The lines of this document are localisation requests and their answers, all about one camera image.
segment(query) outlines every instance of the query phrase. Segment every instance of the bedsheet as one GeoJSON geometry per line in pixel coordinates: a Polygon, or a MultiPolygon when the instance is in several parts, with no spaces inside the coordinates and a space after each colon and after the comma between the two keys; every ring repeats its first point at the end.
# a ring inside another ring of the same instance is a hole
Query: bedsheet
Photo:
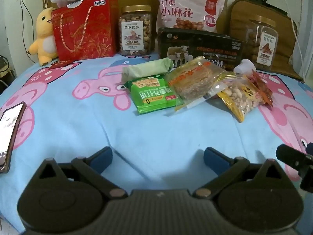
{"type": "MultiPolygon", "coordinates": [[[[138,115],[121,70],[157,59],[144,57],[91,59],[49,70],[35,64],[0,96],[1,112],[26,102],[12,153],[11,169],[0,175],[0,213],[19,231],[18,199],[41,162],[53,157],[69,162],[90,156],[105,146],[113,163],[102,174],[124,188],[196,188],[216,177],[203,162],[203,151],[214,147],[234,158],[262,163],[275,158],[276,148],[288,144],[305,152],[313,142],[313,91],[286,76],[260,73],[273,91],[274,106],[251,111],[239,123],[219,99],[168,116],[170,109],[138,115]]],[[[285,167],[299,187],[297,173],[285,167]]],[[[300,191],[305,211],[298,230],[313,227],[312,194],[300,191]]]]}

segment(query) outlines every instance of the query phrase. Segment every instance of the gift bag handle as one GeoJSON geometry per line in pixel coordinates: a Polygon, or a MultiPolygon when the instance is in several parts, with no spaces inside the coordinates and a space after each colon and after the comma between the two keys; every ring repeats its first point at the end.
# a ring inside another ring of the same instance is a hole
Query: gift bag handle
{"type": "Polygon", "coordinates": [[[86,17],[85,24],[84,24],[84,29],[83,29],[83,35],[82,35],[82,37],[81,37],[81,40],[80,40],[79,45],[78,45],[78,46],[76,47],[76,49],[74,49],[74,50],[71,50],[71,49],[66,45],[66,43],[65,43],[65,41],[64,41],[64,38],[63,38],[63,31],[62,31],[63,14],[61,15],[61,20],[60,20],[61,39],[62,39],[62,42],[63,42],[64,47],[65,47],[68,51],[71,51],[71,52],[76,51],[76,50],[81,46],[81,44],[83,43],[83,39],[84,39],[85,33],[86,33],[86,26],[87,26],[88,18],[89,18],[90,11],[91,11],[92,8],[93,8],[93,6],[91,6],[91,7],[89,8],[89,10],[88,10],[87,17],[86,17]]]}

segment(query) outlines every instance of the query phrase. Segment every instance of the sheep image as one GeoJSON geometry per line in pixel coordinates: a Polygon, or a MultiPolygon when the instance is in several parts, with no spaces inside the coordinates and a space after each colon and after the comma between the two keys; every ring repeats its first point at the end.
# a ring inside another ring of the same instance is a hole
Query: sheep image
{"type": "Polygon", "coordinates": [[[179,65],[182,65],[183,64],[183,59],[185,59],[185,54],[187,53],[176,53],[176,56],[178,57],[179,59],[179,65]]]}
{"type": "Polygon", "coordinates": [[[188,53],[184,53],[184,59],[185,59],[185,63],[193,60],[193,56],[188,55],[188,53]]]}
{"type": "Polygon", "coordinates": [[[188,53],[188,48],[187,46],[181,46],[181,47],[169,47],[167,50],[167,57],[170,58],[171,60],[175,61],[175,67],[177,67],[177,62],[180,61],[180,64],[182,64],[182,59],[176,55],[176,53],[188,53]]]}

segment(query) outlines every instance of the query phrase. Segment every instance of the smartphone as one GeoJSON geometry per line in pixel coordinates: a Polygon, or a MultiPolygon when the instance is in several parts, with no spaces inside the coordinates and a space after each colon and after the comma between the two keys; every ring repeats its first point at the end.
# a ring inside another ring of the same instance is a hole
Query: smartphone
{"type": "Polygon", "coordinates": [[[21,102],[5,110],[0,119],[0,173],[10,169],[13,145],[25,109],[26,103],[21,102]]]}

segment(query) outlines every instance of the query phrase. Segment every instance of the brown bag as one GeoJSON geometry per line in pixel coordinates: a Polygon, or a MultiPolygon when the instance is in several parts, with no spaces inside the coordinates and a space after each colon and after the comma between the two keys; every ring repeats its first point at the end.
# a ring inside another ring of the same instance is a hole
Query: brown bag
{"type": "Polygon", "coordinates": [[[246,23],[250,15],[259,15],[276,22],[278,43],[271,72],[280,73],[293,78],[302,78],[294,71],[289,58],[295,46],[295,36],[292,31],[291,19],[275,9],[261,5],[258,1],[236,0],[228,10],[228,35],[241,41],[246,41],[246,23]]]}

